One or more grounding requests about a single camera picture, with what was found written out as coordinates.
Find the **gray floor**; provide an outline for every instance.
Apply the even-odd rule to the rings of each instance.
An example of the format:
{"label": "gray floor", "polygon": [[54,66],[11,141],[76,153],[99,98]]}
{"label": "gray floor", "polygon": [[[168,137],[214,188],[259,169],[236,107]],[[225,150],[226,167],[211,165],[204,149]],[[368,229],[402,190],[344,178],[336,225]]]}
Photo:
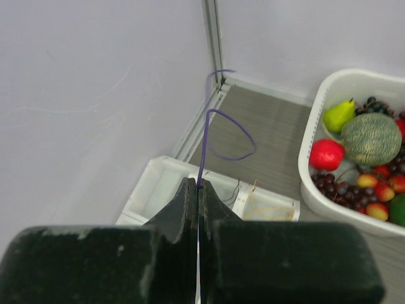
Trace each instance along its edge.
{"label": "gray floor", "polygon": [[[310,109],[281,99],[232,87],[221,110],[237,119],[258,144],[257,153],[242,161],[225,161],[208,152],[206,168],[244,182],[258,180],[259,187],[301,201],[301,220],[326,220],[314,214],[302,201],[297,168],[299,148]],[[217,115],[209,138],[217,151],[241,156],[251,150],[245,135]],[[199,165],[201,144],[191,163]],[[405,303],[405,240],[387,239],[363,233],[382,273],[387,296],[384,303]]]}

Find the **white wall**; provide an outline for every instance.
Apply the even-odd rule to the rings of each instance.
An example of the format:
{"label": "white wall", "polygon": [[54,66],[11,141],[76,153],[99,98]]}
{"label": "white wall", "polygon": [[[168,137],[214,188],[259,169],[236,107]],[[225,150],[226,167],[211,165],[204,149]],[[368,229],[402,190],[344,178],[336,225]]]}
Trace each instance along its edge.
{"label": "white wall", "polygon": [[218,0],[233,78],[313,98],[341,68],[405,77],[403,0]]}
{"label": "white wall", "polygon": [[210,71],[200,1],[1,1],[0,254],[26,226],[115,222]]}

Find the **white trim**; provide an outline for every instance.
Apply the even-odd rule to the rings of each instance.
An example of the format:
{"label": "white trim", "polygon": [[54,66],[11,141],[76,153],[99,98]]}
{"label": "white trim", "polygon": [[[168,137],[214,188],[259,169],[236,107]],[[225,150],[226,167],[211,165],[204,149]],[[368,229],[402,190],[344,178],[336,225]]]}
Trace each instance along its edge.
{"label": "white trim", "polygon": [[[201,0],[202,11],[204,13],[204,23],[208,38],[208,45],[211,53],[213,70],[222,69],[222,53],[220,39],[220,24],[218,19],[218,6],[216,0]],[[215,74],[217,83],[223,79],[223,74]]]}
{"label": "white trim", "polygon": [[[215,90],[213,92],[211,102],[209,103],[207,109],[218,109],[225,98],[226,93],[222,91]],[[187,133],[183,136],[182,140],[173,150],[172,155],[177,160],[188,163],[197,149],[198,144],[203,138],[204,134],[204,124],[205,124],[205,104],[203,104],[198,111],[196,117],[194,118],[191,126],[189,127]],[[211,115],[209,122],[211,123],[214,119],[215,114]]]}
{"label": "white trim", "polygon": [[278,99],[284,99],[284,100],[290,101],[291,103],[296,103],[299,105],[309,106],[309,107],[312,107],[312,105],[313,105],[313,100],[298,97],[298,96],[290,94],[290,93],[277,91],[277,90],[271,89],[269,87],[262,87],[260,85],[250,84],[248,82],[233,79],[231,77],[227,77],[227,79],[225,81],[225,85],[227,87],[224,87],[224,89],[226,89],[226,88],[229,89],[229,87],[231,87],[231,86],[243,87],[244,89],[248,89],[250,91],[273,96]]}

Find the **melon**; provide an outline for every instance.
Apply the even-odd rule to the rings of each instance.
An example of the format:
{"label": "melon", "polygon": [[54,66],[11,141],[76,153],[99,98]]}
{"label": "melon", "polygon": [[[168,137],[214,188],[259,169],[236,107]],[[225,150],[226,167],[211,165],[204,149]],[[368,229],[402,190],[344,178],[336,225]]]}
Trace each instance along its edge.
{"label": "melon", "polygon": [[402,135],[395,120],[382,113],[365,113],[347,122],[340,133],[346,157],[358,165],[379,166],[393,160]]}

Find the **white plastic basket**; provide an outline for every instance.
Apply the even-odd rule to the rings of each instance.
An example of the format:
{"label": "white plastic basket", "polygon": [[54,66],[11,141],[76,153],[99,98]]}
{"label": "white plastic basket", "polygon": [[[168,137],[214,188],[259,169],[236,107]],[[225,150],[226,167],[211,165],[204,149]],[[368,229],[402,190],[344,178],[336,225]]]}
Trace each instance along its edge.
{"label": "white plastic basket", "polygon": [[[167,156],[147,164],[117,224],[142,225],[175,195],[184,177],[197,179],[198,167]],[[299,218],[299,201],[204,170],[218,197],[244,220],[290,220]]]}
{"label": "white plastic basket", "polygon": [[[378,236],[405,236],[405,228],[401,226],[382,222],[335,204],[324,197],[311,180],[308,160],[312,143],[327,137],[321,125],[318,125],[323,109],[351,98],[364,103],[370,96],[384,100],[395,112],[405,110],[405,78],[391,77],[367,70],[345,69],[331,74],[322,82],[309,114],[298,157],[299,175],[302,180],[301,194],[312,211],[332,220],[348,222]],[[352,166],[352,163],[344,160],[334,172],[335,176]],[[355,179],[355,176],[348,174],[345,178]]]}

